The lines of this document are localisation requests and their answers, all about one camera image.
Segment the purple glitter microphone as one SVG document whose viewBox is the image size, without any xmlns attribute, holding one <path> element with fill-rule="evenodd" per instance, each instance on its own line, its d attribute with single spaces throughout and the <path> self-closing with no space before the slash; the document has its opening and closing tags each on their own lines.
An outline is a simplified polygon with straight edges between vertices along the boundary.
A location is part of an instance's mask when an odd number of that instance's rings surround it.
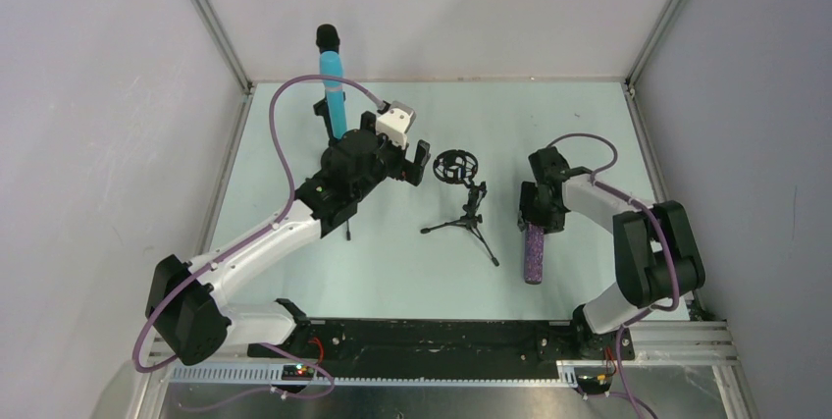
<svg viewBox="0 0 832 419">
<path fill-rule="evenodd" d="M 529 224 L 524 231 L 523 278 L 529 285 L 538 285 L 544 274 L 545 232 Z"/>
</svg>

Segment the teal blue microphone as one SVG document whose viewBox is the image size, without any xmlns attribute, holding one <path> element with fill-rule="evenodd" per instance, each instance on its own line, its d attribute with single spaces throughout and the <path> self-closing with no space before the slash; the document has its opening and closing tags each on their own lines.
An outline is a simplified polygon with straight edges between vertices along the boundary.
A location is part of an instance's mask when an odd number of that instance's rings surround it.
<svg viewBox="0 0 832 419">
<path fill-rule="evenodd" d="M 337 51 L 322 51 L 319 57 L 319 73 L 323 76 L 343 78 L 343 65 Z M 332 139 L 341 139 L 347 132 L 345 115 L 345 94 L 343 83 L 338 80 L 324 79 L 325 100 Z"/>
</svg>

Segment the black microphone orange end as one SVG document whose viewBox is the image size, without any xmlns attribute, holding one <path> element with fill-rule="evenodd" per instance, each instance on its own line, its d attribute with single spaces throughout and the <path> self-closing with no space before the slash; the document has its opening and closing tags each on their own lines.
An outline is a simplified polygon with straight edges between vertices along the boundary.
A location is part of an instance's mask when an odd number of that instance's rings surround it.
<svg viewBox="0 0 832 419">
<path fill-rule="evenodd" d="M 339 53 L 340 38 L 338 30 L 331 24 L 319 25 L 316 29 L 315 44 L 320 54 L 325 52 Z"/>
</svg>

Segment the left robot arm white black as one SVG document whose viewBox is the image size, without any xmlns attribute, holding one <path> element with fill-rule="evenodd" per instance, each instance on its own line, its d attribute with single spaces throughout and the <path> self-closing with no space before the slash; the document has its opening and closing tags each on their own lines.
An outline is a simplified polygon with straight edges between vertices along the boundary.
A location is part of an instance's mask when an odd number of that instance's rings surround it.
<svg viewBox="0 0 832 419">
<path fill-rule="evenodd" d="M 145 316 L 172 350 L 191 366 L 221 346 L 283 343 L 297 312 L 278 302 L 233 305 L 233 295 L 293 251 L 346 223 L 381 182 L 417 186 L 430 160 L 430 145 L 416 144 L 413 160 L 385 134 L 353 130 L 322 154 L 320 170 L 306 179 L 286 210 L 212 253 L 188 262 L 171 254 L 154 269 Z"/>
</svg>

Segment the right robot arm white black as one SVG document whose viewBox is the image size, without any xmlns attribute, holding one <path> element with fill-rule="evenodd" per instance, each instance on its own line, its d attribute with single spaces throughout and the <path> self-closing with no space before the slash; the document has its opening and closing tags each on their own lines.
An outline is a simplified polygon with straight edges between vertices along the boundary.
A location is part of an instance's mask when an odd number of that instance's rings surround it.
<svg viewBox="0 0 832 419">
<path fill-rule="evenodd" d="M 523 277 L 538 285 L 544 275 L 545 238 L 578 213 L 612 235 L 614 283 L 579 305 L 568 341 L 581 353 L 602 351 L 628 322 L 669 300 L 701 288 L 705 270 L 684 206 L 673 200 L 645 203 L 600 181 L 586 167 L 571 167 L 553 146 L 532 153 L 533 180 L 521 184 L 518 227 L 524 236 Z"/>
</svg>

